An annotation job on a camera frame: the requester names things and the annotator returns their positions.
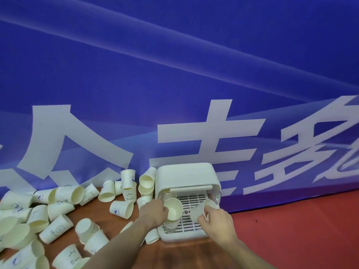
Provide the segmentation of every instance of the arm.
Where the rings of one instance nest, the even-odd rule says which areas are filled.
[[[201,215],[198,217],[199,224],[215,243],[236,260],[240,268],[275,269],[238,240],[233,219],[227,212],[209,206],[205,207],[205,212],[209,214],[209,222]]]
[[[143,205],[134,223],[93,255],[83,269],[131,268],[147,233],[162,225],[167,216],[168,208],[163,207],[161,200]]]

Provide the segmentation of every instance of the wooden table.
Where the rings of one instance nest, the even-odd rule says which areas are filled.
[[[117,196],[115,200],[123,200],[122,195]],[[76,226],[83,218],[90,218],[104,230],[105,235],[112,239],[123,227],[130,221],[135,221],[138,217],[138,207],[135,204],[132,216],[125,220],[113,214],[110,214],[111,202],[102,203],[97,198],[90,201],[83,207],[75,206],[75,210],[67,214],[70,220]],[[45,255],[50,264],[54,258],[70,244],[76,244],[82,257],[90,256],[84,250],[83,244],[78,240],[75,228],[71,228],[64,235],[60,236],[53,243],[45,246]],[[0,253],[0,260],[7,259],[16,251],[6,249]],[[191,240],[177,243],[163,243],[161,240],[141,246],[136,262],[132,268],[237,268],[233,259],[228,256],[217,244],[209,238],[200,240]]]

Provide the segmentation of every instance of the hand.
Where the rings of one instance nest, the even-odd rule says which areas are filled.
[[[163,206],[162,200],[152,199],[140,208],[139,219],[144,219],[150,230],[159,227],[168,216],[168,208]]]
[[[210,206],[205,206],[204,211],[209,214],[209,222],[202,214],[198,217],[198,223],[215,243],[222,248],[226,248],[228,245],[238,241],[233,219],[226,211]]]

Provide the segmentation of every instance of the forearm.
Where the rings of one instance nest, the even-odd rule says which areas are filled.
[[[129,269],[149,231],[146,221],[137,219],[93,255],[83,269]]]
[[[253,253],[240,240],[225,244],[223,249],[237,261],[242,269],[275,269],[275,267]]]

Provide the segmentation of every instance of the red carpet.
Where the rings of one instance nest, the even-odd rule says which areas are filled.
[[[238,238],[277,268],[359,268],[359,191],[232,214]]]

